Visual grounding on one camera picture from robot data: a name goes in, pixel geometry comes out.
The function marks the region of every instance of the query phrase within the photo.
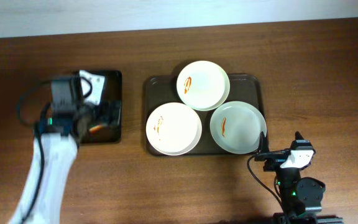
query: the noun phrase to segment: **white bowl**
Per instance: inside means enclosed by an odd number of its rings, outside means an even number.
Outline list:
[[[169,156],[192,150],[201,137],[198,114],[183,103],[166,103],[155,109],[147,119],[146,136],[158,151]]]
[[[194,110],[209,111],[226,100],[230,92],[230,81],[219,65],[197,61],[180,72],[177,92],[180,99]]]
[[[232,101],[214,111],[209,124],[215,142],[227,152],[246,154],[259,146],[260,132],[266,136],[265,118],[254,106]]]

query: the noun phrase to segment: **food residue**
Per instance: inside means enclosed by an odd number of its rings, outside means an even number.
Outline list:
[[[224,126],[226,125],[226,118],[223,118],[222,120],[222,136],[224,137]]]
[[[160,116],[160,118],[158,119],[158,122],[157,122],[157,134],[160,135],[160,128],[161,128],[161,124],[162,124],[162,121],[164,119],[162,118],[162,116]]]
[[[185,81],[185,94],[189,92],[191,86],[191,77],[188,77]]]

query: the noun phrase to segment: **wooden table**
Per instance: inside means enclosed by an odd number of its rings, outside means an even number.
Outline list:
[[[158,158],[143,148],[143,82],[195,60],[255,75],[270,148],[289,147],[297,130],[310,139],[317,155],[301,174],[326,183],[321,214],[358,223],[358,18],[0,39],[0,223],[32,158],[32,131],[14,111],[19,96],[46,78],[100,68],[123,74],[122,141],[80,148],[62,223],[216,223],[279,212],[247,156]],[[49,94],[28,102],[29,119]],[[251,166],[272,187],[274,174]]]

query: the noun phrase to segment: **dark brown tray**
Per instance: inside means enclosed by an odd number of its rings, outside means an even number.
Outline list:
[[[101,99],[116,104],[119,109],[114,110],[117,120],[110,123],[108,128],[104,128],[94,134],[85,135],[81,140],[81,144],[119,143],[121,140],[122,121],[122,74],[118,70],[90,70],[89,72],[106,78]]]
[[[230,93],[227,97],[228,101],[243,101],[251,104],[258,108],[258,110],[264,114],[264,107],[262,104],[262,94],[260,91],[259,81],[252,75],[240,74],[240,75],[229,75],[230,80]],[[145,124],[149,115],[157,107],[170,102],[179,102],[180,100],[176,91],[177,77],[164,75],[158,77],[152,77],[145,83]],[[203,125],[203,133],[201,139],[190,152],[187,152],[183,156],[201,156],[201,155],[221,155],[231,154],[220,148],[212,138],[211,132],[209,131],[209,121],[215,110],[211,111],[196,111],[200,117]],[[154,156],[166,156],[161,152],[154,149],[153,146],[145,137],[145,148]]]

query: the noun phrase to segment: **wire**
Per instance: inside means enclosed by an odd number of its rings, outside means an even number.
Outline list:
[[[277,190],[277,176],[275,176],[274,177],[274,182],[273,182],[273,185],[274,185],[274,191],[276,191],[276,194],[279,196],[279,197],[281,197],[280,196],[280,192],[278,192],[278,190]]]
[[[288,218],[288,215],[285,213],[284,211],[284,207],[283,207],[283,204],[281,203],[280,201],[280,198],[270,189],[268,188],[264,183],[262,183],[262,181],[260,181],[258,179],[258,177],[253,173],[250,165],[249,165],[249,162],[251,161],[251,159],[255,158],[255,156],[263,156],[263,155],[267,155],[267,154],[271,154],[271,153],[282,153],[280,151],[277,151],[277,152],[264,152],[264,153],[259,153],[259,154],[254,154],[252,155],[251,157],[249,157],[248,161],[247,161],[247,167],[248,167],[248,170],[249,172],[251,173],[251,175],[253,176],[253,178],[263,187],[265,188],[267,191],[269,191],[274,197],[275,199],[277,200],[278,204],[280,204],[280,207],[281,209],[283,210],[283,213],[284,213],[284,216],[285,216],[285,219],[287,221],[288,224],[290,224],[290,219]]]
[[[41,136],[39,133],[39,124],[38,123],[36,123],[34,125],[34,135],[35,135],[35,138],[37,139],[38,146],[40,149],[40,174],[39,174],[39,178],[37,181],[37,186],[35,188],[34,197],[32,198],[30,207],[29,207],[26,215],[22,218],[22,224],[29,218],[31,211],[34,208],[35,202],[37,201],[38,193],[40,191],[42,176],[44,176],[45,156],[44,156],[44,149],[42,147]]]
[[[84,94],[84,98],[87,98],[91,95],[93,87],[91,81],[87,80],[85,77],[80,77],[80,79],[84,80],[89,85],[89,90],[86,94]]]
[[[21,116],[22,104],[30,95],[34,94],[37,90],[39,90],[42,86],[44,86],[46,84],[50,84],[51,82],[55,82],[55,81],[67,81],[67,80],[69,80],[71,78],[72,77],[70,77],[70,78],[58,78],[58,79],[54,79],[54,80],[45,80],[45,81],[42,81],[42,82],[38,83],[36,86],[33,86],[30,90],[25,92],[20,97],[19,102],[16,105],[17,119],[20,121],[20,123],[22,125],[28,127],[28,128],[34,127],[34,125],[35,125],[35,123],[29,123],[28,121],[23,119],[22,116]],[[87,80],[86,78],[84,78],[84,77],[79,77],[79,79],[84,80],[89,85],[89,91],[86,94],[84,94],[84,98],[87,98],[88,96],[90,96],[90,94],[92,94],[92,90],[93,90],[92,83],[89,80]]]
[[[40,113],[40,120],[46,119],[49,108],[50,108],[50,102],[48,102],[42,109],[42,111]]]

